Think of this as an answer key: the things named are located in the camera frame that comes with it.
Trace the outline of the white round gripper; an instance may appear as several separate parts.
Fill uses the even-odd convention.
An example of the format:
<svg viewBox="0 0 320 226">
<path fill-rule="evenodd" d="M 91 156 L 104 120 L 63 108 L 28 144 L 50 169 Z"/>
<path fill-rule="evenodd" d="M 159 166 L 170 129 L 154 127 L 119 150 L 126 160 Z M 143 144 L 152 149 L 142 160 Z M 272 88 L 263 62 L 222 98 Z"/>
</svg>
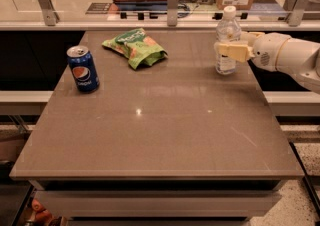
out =
<svg viewBox="0 0 320 226">
<path fill-rule="evenodd" d="M 243 31 L 241 41 L 216 42 L 214 49 L 218 54 L 241 63 L 251 59 L 254 52 L 251 59 L 253 64 L 260 69 L 274 72 L 279 52 L 289 39 L 289 35 L 280 33 Z"/>
</svg>

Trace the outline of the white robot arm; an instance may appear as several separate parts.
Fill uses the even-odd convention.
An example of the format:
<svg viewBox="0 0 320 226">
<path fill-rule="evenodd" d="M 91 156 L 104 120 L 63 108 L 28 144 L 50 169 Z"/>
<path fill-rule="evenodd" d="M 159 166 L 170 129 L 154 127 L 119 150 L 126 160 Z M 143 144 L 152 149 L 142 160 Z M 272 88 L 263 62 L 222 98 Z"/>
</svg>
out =
<svg viewBox="0 0 320 226">
<path fill-rule="evenodd" d="M 214 49 L 237 62 L 250 60 L 260 69 L 287 74 L 300 86 L 320 93 L 319 43 L 276 32 L 242 32 L 238 41 L 216 41 Z"/>
</svg>

